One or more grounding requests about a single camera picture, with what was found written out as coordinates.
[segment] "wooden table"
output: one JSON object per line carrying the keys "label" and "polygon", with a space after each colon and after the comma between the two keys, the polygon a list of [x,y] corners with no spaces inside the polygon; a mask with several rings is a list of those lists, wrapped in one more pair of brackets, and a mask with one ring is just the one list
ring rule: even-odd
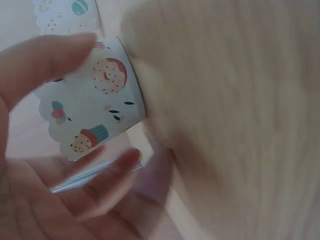
{"label": "wooden table", "polygon": [[97,5],[177,155],[170,213],[184,237],[319,239],[317,1]]}

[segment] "wooden surface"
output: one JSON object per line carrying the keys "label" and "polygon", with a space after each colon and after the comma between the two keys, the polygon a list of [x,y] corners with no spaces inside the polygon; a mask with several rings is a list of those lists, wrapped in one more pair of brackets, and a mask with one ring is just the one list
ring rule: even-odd
{"label": "wooden surface", "polygon": [[178,157],[185,238],[319,239],[319,2],[97,4]]}
{"label": "wooden surface", "polygon": [[[0,0],[0,51],[26,39],[38,36],[32,0]],[[59,145],[48,135],[48,123],[38,113],[39,100],[28,95],[10,114],[9,142],[6,154],[10,157],[51,156],[59,153]],[[143,161],[151,154],[148,142],[141,134],[141,128],[131,129],[136,146],[143,151]],[[124,133],[107,144],[107,151],[89,168],[114,159],[124,149],[132,146]],[[152,240],[182,240],[171,218],[164,214]]]}

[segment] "macaron illustration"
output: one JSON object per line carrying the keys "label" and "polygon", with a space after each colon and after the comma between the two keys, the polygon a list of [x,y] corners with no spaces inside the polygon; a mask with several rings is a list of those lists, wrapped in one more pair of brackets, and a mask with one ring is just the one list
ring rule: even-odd
{"label": "macaron illustration", "polygon": [[89,9],[85,0],[75,0],[72,3],[71,8],[74,14],[78,16],[85,14]]}
{"label": "macaron illustration", "polygon": [[108,137],[108,130],[102,124],[90,129],[82,129],[80,134],[74,137],[70,147],[76,153],[83,153],[90,148],[94,148]]}
{"label": "macaron illustration", "polygon": [[94,88],[108,95],[121,91],[127,83],[125,65],[116,58],[104,58],[93,66],[92,80]]}

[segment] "printed pattern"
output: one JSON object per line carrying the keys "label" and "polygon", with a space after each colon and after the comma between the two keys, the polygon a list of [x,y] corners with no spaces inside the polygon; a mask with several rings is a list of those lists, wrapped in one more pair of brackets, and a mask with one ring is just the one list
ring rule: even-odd
{"label": "printed pattern", "polygon": [[71,122],[71,118],[67,117],[66,113],[64,112],[64,106],[60,102],[53,101],[52,108],[53,111],[51,116],[55,118],[57,125],[63,124],[67,119]]}
{"label": "printed pattern", "polygon": [[100,18],[95,0],[33,0],[41,34],[75,34],[98,29]]}
{"label": "printed pattern", "polygon": [[[103,78],[105,88],[93,79],[94,73]],[[34,93],[40,99],[40,115],[49,122],[50,136],[71,161],[145,117],[134,71],[117,38],[98,41],[83,66],[51,79]]]}
{"label": "printed pattern", "polygon": [[39,10],[40,12],[47,12],[49,11],[51,4],[53,0],[42,0],[42,2],[39,4]]}
{"label": "printed pattern", "polygon": [[127,83],[127,76],[125,65],[116,58],[97,61],[92,71],[94,88],[106,95],[121,91]]}
{"label": "printed pattern", "polygon": [[76,153],[83,153],[90,148],[94,148],[108,137],[108,130],[103,125],[98,125],[90,129],[82,129],[80,134],[74,137],[74,141],[70,144],[70,147],[72,147]]}

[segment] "finger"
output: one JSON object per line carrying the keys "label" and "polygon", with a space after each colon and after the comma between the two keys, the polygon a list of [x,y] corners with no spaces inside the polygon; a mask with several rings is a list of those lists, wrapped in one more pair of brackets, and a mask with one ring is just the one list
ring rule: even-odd
{"label": "finger", "polygon": [[0,53],[0,96],[9,111],[44,81],[75,70],[95,42],[94,33],[45,35]]}
{"label": "finger", "polygon": [[164,210],[173,158],[169,150],[156,154],[139,173],[132,191],[108,213],[141,239],[148,239]]}
{"label": "finger", "polygon": [[77,161],[69,161],[63,156],[28,158],[25,161],[46,187],[53,188],[80,172],[104,151],[105,147],[101,146]]}
{"label": "finger", "polygon": [[80,188],[58,192],[65,207],[83,221],[105,213],[112,208],[132,187],[140,159],[138,149],[123,153],[102,173]]}

